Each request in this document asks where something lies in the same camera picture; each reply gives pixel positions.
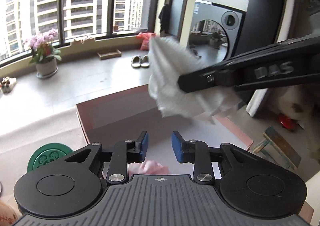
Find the green lid glass jar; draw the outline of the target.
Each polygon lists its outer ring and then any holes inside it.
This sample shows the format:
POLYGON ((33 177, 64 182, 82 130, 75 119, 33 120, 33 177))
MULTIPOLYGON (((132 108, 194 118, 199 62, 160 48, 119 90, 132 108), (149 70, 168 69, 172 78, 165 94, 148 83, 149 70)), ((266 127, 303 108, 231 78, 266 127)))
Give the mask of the green lid glass jar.
POLYGON ((67 156, 72 152, 73 150, 70 147, 62 143, 45 144, 31 155, 27 165, 27 172, 45 166, 46 164, 67 156))

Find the red bowl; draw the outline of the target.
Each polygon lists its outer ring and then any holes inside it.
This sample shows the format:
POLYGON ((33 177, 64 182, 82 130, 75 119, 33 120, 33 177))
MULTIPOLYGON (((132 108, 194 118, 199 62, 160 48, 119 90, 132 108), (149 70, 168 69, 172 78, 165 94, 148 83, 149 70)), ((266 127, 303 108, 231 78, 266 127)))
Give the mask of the red bowl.
POLYGON ((278 115, 278 121, 281 124, 281 126, 287 129, 288 131, 295 131, 298 124, 296 120, 291 119, 284 114, 278 115))

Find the grey slipper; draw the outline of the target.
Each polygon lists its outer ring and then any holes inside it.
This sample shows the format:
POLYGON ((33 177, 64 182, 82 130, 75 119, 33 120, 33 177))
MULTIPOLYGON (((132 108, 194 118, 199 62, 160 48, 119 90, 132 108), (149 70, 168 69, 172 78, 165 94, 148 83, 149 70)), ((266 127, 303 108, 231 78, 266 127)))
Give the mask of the grey slipper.
POLYGON ((134 56, 132 59, 131 59, 131 66, 134 68, 134 69, 138 69, 141 67, 141 57, 140 56, 134 56))
POLYGON ((140 67, 142 68, 149 68, 150 67, 150 61, 148 55, 145 55, 140 60, 140 67))

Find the pink orchid flower pot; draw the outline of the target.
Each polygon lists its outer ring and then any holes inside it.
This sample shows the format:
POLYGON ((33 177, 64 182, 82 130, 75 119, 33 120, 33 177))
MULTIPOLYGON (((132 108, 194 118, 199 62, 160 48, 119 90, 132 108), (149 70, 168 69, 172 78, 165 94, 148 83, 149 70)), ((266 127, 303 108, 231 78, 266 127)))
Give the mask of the pink orchid flower pot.
POLYGON ((58 30, 50 29, 44 33, 32 35, 25 40, 24 46, 31 51, 30 64, 35 64, 39 79, 47 79, 56 74, 57 61, 61 61, 61 52, 53 46, 58 30))

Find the grey slipper right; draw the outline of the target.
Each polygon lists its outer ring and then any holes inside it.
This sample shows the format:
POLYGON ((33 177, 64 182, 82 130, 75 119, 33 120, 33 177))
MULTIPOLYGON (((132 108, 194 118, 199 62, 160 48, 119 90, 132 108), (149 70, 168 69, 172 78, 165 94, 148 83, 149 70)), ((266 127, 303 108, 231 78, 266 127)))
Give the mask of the grey slipper right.
POLYGON ((140 60, 140 67, 142 68, 149 68, 150 67, 150 61, 148 55, 145 55, 140 60))

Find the grey slipper left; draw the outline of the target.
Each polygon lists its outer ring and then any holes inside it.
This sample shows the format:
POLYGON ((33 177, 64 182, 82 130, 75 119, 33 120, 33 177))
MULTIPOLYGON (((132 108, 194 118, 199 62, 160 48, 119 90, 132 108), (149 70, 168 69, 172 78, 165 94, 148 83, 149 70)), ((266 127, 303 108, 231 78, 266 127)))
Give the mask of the grey slipper left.
POLYGON ((134 68, 134 69, 138 69, 141 67, 141 57, 140 56, 134 56, 132 59, 131 59, 131 66, 134 68))

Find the brown shallow tray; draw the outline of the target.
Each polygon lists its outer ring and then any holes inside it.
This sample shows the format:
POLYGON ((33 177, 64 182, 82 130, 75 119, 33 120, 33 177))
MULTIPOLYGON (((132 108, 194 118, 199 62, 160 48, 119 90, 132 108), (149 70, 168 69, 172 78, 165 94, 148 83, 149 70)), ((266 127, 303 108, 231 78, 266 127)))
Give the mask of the brown shallow tray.
POLYGON ((118 49, 105 49, 97 52, 100 60, 121 57, 122 52, 118 49))

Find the grey washing machine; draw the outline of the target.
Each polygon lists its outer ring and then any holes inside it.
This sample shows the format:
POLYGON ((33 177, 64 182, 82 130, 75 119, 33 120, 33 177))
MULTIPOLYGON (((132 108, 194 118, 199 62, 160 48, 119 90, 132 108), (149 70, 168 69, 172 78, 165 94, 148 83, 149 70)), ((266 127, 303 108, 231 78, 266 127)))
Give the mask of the grey washing machine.
POLYGON ((196 0, 188 46, 197 57, 230 58, 238 45, 249 0, 196 0))

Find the dark hanging cloth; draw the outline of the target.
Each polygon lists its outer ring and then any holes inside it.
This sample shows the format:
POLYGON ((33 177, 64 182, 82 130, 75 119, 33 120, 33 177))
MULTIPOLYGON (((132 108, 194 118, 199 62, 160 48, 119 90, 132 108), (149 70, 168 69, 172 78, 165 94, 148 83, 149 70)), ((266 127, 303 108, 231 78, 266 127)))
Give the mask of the dark hanging cloth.
POLYGON ((170 6, 168 4, 165 4, 161 9, 158 19, 160 20, 161 25, 160 32, 166 34, 170 25, 170 6))

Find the white fluffy cloth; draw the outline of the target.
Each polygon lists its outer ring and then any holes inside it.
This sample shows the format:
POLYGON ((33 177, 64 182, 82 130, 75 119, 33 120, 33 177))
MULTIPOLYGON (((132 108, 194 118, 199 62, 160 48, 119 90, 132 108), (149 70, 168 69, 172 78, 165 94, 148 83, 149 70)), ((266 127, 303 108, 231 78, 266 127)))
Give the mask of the white fluffy cloth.
POLYGON ((181 75, 202 69, 204 64, 172 37, 152 37, 148 56, 149 95, 163 117, 181 115, 211 121, 215 115, 226 117, 237 112, 241 100, 231 88, 217 86, 191 93, 179 88, 181 75))

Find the pink cardboard box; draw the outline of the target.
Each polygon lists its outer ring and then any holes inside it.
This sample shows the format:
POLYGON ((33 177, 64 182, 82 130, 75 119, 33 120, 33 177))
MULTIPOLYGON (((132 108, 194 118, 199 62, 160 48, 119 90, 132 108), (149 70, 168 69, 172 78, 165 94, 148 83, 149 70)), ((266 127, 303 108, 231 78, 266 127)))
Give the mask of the pink cardboard box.
POLYGON ((150 137, 150 148, 169 148, 174 130, 186 140, 201 140, 211 147, 227 142, 249 149, 253 141, 228 118, 193 118, 180 115, 163 117, 149 96, 147 85, 101 96, 76 105, 86 140, 104 145, 136 139, 142 131, 150 137))

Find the dark framed door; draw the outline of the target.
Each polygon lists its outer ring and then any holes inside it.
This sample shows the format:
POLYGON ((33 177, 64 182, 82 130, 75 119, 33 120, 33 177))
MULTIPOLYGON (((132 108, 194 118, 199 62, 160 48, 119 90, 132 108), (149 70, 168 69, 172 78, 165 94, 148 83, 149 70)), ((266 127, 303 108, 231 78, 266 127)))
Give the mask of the dark framed door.
POLYGON ((165 36, 172 36, 180 41, 183 21, 188 0, 165 0, 164 4, 170 6, 170 25, 165 36))

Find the small wooden stool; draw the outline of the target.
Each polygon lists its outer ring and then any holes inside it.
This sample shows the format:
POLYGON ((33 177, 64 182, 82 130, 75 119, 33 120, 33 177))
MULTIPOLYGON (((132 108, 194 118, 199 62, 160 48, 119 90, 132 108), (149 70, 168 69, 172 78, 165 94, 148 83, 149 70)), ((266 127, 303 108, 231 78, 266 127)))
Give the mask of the small wooden stool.
POLYGON ((293 147, 277 132, 272 126, 269 126, 263 133, 264 140, 258 143, 253 149, 252 153, 258 154, 262 152, 267 160, 277 161, 265 150, 267 145, 271 145, 285 162, 285 169, 297 170, 302 160, 301 156, 295 151, 293 147))

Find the red plastic bag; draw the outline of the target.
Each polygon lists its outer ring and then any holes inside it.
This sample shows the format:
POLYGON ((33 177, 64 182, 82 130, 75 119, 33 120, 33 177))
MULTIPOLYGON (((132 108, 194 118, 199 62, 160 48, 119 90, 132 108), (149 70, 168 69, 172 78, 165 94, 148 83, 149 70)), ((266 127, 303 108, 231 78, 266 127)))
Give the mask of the red plastic bag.
POLYGON ((136 38, 142 40, 140 50, 148 51, 149 50, 149 41, 152 37, 155 37, 156 34, 152 32, 140 32, 136 38))

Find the pink soft object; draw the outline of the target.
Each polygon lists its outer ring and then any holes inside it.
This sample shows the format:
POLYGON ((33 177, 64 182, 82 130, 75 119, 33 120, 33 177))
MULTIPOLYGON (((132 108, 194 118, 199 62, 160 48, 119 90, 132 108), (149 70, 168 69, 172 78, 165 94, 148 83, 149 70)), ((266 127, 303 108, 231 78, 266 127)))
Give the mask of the pink soft object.
POLYGON ((141 175, 168 175, 169 168, 155 161, 145 161, 138 168, 141 175))

